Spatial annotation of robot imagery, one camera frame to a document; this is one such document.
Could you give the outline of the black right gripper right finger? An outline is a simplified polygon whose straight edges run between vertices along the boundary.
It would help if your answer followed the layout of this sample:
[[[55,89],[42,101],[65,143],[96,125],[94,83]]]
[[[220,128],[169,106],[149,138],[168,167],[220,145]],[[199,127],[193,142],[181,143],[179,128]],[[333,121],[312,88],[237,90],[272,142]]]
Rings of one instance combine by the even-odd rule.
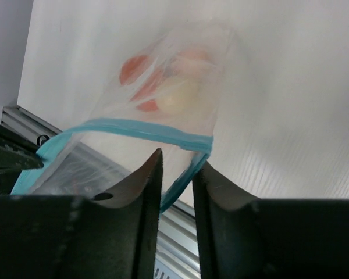
[[[349,199],[262,199],[211,165],[193,178],[202,278],[349,278]]]

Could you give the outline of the orange toy pumpkin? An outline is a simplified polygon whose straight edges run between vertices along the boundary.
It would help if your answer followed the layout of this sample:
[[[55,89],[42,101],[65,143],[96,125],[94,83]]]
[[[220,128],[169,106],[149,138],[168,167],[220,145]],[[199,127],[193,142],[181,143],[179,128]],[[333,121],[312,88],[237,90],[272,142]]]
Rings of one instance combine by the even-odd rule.
[[[130,85],[136,82],[151,65],[152,59],[148,55],[137,55],[128,59],[120,70],[120,85]],[[152,97],[163,80],[163,69],[157,67],[144,81],[143,85],[138,87],[137,92],[131,97],[130,102],[142,101],[143,99]],[[159,109],[154,98],[140,103],[136,108],[143,112],[154,112]]]

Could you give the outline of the clear zip top bag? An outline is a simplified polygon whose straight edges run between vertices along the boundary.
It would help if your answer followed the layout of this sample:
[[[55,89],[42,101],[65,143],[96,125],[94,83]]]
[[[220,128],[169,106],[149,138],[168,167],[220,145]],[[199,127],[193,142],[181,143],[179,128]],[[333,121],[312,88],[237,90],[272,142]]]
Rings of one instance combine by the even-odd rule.
[[[226,63],[236,48],[233,29],[218,24],[192,24],[170,30],[158,37],[137,55],[148,55],[152,65],[130,85],[120,85],[114,78],[89,118],[45,141],[38,150],[44,167],[23,171],[12,189],[12,195],[25,194],[31,185],[48,178],[60,178],[66,156],[77,144],[84,144],[129,170],[136,171],[153,153],[163,154],[161,211],[171,207],[194,175],[210,157],[218,104],[225,88]],[[188,48],[208,51],[212,66],[202,78],[174,73],[171,67],[177,53]],[[160,67],[164,80],[152,97],[130,102],[138,87]],[[190,80],[199,86],[194,103],[179,114],[171,115],[160,109],[143,112],[136,108],[142,102],[156,99],[163,84]]]

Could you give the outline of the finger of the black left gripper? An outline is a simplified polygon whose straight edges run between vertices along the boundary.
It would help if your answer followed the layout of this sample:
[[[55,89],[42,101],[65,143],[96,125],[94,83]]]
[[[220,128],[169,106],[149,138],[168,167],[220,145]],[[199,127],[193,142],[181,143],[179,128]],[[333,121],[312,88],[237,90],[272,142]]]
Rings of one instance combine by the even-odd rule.
[[[41,169],[38,146],[0,125],[0,195],[11,193],[23,170]]]

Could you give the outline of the pink toy egg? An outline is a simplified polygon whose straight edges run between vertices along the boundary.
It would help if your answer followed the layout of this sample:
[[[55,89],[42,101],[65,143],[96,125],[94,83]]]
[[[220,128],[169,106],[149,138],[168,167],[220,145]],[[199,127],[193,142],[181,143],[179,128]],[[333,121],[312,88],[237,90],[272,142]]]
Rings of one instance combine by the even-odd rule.
[[[174,73],[202,78],[212,66],[207,50],[202,48],[188,48],[177,53],[171,64]]]

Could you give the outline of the cream toy egg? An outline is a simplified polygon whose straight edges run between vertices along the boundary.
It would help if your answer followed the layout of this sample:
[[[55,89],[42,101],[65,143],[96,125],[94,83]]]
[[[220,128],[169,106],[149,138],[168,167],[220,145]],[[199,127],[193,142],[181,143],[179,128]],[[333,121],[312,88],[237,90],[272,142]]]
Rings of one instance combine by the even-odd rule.
[[[158,88],[155,101],[164,113],[176,115],[194,103],[198,95],[199,86],[190,80],[175,83],[163,83]]]

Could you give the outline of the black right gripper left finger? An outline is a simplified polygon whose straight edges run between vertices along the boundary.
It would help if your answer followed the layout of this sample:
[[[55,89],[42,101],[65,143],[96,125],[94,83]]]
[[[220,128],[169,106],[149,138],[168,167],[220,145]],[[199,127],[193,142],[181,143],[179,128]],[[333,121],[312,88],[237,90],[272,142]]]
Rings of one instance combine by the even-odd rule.
[[[162,151],[96,195],[0,196],[0,278],[152,278]]]

